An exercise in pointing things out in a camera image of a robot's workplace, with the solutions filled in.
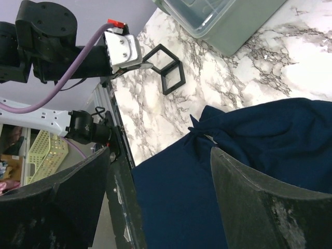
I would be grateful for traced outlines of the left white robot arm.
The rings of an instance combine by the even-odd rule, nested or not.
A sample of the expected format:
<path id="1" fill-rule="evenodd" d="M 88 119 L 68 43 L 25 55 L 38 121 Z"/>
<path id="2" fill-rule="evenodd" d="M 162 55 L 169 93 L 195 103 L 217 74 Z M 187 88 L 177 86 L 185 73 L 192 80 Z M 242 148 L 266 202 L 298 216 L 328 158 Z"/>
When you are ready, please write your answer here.
<path id="1" fill-rule="evenodd" d="M 74 14 L 52 2 L 22 1 L 15 23 L 1 23 L 1 83 L 26 83 L 30 74 L 42 83 L 55 83 L 35 105 L 1 99 L 1 123 L 45 130 L 81 144 L 115 142 L 110 115 L 96 123 L 84 110 L 45 108 L 71 79 L 115 79 L 144 67 L 139 42 L 127 24 L 109 20 L 85 46 L 76 45 L 77 27 Z"/>

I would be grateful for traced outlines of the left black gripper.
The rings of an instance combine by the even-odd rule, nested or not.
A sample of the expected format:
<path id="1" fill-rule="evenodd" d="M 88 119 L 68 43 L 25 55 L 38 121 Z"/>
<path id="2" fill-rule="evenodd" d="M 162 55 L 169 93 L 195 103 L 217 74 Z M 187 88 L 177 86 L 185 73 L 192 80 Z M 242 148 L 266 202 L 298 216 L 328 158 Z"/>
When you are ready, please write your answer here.
<path id="1" fill-rule="evenodd" d="M 121 75 L 145 67 L 145 63 L 131 66 L 111 66 L 107 48 L 105 45 L 93 46 L 87 54 L 81 65 L 75 71 L 75 78 L 93 78 L 93 77 L 110 77 L 117 78 Z"/>

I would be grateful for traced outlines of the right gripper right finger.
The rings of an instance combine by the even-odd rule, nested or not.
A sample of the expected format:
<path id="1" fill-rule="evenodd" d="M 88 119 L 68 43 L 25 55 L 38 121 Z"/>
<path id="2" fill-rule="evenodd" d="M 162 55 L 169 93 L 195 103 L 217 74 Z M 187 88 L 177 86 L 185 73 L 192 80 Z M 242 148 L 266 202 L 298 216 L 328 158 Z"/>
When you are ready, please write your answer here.
<path id="1" fill-rule="evenodd" d="M 211 172 L 229 248 L 331 248 L 331 195 L 296 187 L 223 150 Z"/>

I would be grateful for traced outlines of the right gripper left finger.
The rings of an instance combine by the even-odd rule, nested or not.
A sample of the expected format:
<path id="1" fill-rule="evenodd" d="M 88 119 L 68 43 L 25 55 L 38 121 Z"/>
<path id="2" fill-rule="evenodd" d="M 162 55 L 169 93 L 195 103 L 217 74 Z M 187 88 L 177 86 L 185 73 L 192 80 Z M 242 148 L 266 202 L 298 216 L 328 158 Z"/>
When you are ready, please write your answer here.
<path id="1" fill-rule="evenodd" d="M 89 248 L 107 184 L 109 149 L 1 196 L 1 248 Z"/>

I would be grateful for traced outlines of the navy blue t-shirt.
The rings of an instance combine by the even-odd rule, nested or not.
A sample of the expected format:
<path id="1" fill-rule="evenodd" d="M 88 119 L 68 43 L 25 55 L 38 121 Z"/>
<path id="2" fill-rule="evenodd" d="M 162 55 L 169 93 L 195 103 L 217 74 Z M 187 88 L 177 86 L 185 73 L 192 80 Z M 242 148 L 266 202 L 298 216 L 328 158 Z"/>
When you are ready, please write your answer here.
<path id="1" fill-rule="evenodd" d="M 206 106 L 132 176 L 148 248 L 331 248 L 331 102 Z"/>

